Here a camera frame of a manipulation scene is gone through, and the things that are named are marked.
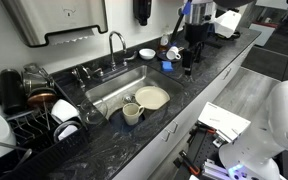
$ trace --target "black granite countertop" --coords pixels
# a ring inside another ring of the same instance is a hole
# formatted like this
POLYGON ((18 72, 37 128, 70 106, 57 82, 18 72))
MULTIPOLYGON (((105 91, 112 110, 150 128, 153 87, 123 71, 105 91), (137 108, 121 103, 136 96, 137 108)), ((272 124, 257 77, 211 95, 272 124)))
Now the black granite countertop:
MULTIPOLYGON (((218 40, 210 38, 209 41, 221 47, 206 45, 201 63, 195 63, 192 76, 183 75, 181 63, 173 64, 173 72, 161 72, 166 76, 181 83, 183 92, 175 95, 172 99, 155 111, 149 119, 140 123, 128 134, 117 132, 105 120, 97 126, 89 126, 89 144, 79 154, 67 160, 62 166, 48 174, 51 179, 111 179, 123 167, 130 162, 155 136, 165 128, 204 88, 206 88, 245 48, 258 37, 259 32, 245 28, 239 29, 241 37, 234 41, 218 40)), ((153 40, 130 48, 130 52, 141 48, 157 48, 158 40, 153 40)), ((177 41, 178 46, 185 46, 183 39, 177 41)), ((108 64, 109 56, 105 56, 85 66, 96 68, 108 64)), ((144 61, 140 58, 129 62, 129 69, 141 65, 147 65, 161 71, 161 61, 156 58, 144 61)), ((67 95, 72 103, 78 105, 85 98, 84 91, 79 88, 74 78, 70 75, 71 68, 54 73, 57 84, 61 91, 67 95)), ((86 89, 91 89, 99 82, 86 82, 86 89)))

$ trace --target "small white bowl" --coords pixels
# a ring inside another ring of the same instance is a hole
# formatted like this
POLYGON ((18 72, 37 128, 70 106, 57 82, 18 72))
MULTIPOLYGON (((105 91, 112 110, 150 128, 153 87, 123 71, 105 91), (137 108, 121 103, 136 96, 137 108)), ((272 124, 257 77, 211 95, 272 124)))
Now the small white bowl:
POLYGON ((141 49, 140 56, 144 60, 151 60, 154 58, 156 52, 153 49, 141 49))

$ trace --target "white cup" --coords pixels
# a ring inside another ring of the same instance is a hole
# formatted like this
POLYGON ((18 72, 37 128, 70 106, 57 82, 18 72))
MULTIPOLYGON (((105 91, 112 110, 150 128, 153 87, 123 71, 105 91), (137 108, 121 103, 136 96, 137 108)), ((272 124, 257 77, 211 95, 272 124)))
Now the white cup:
POLYGON ((123 116, 128 125, 132 126, 138 122, 138 118, 144 112, 144 106, 128 103, 123 107, 123 116))
POLYGON ((64 101, 63 99, 58 100, 54 104, 51 115, 53 119, 59 124, 73 117, 80 118, 78 110, 67 101, 64 101))
POLYGON ((169 60, 173 60, 173 59, 181 59, 182 56, 178 53, 178 48, 176 46, 171 47, 167 53, 166 53, 166 57, 169 60))
POLYGON ((272 19, 271 18, 266 18, 264 23, 271 23, 272 22, 272 19))

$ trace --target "black bottle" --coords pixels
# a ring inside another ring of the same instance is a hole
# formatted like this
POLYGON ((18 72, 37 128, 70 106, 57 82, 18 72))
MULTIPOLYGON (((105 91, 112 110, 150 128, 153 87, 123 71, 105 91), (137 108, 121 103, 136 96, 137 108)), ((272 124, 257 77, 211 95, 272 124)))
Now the black bottle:
POLYGON ((0 93, 5 114, 12 115, 25 110, 26 98, 21 75, 14 69, 0 73, 0 93))
POLYGON ((133 0, 133 13, 141 26, 147 25, 147 19, 151 16, 152 0, 133 0))

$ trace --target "white wall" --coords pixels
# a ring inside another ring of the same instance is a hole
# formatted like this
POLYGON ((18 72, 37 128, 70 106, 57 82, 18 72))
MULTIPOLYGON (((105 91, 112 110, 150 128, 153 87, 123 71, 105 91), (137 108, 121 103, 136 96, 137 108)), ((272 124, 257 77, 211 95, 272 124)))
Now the white wall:
MULTIPOLYGON (((161 36, 166 25, 175 26, 177 8, 183 0, 152 0, 152 14, 145 27, 133 18, 133 0, 105 0, 109 31, 115 30, 124 36, 128 47, 161 36)), ((109 54, 108 34, 98 34, 87 40, 57 46, 29 48, 19 39, 6 12, 0 3, 0 71, 5 68, 22 70, 24 64, 36 62, 48 72, 109 54)), ((121 49, 115 38, 114 49, 121 49)))

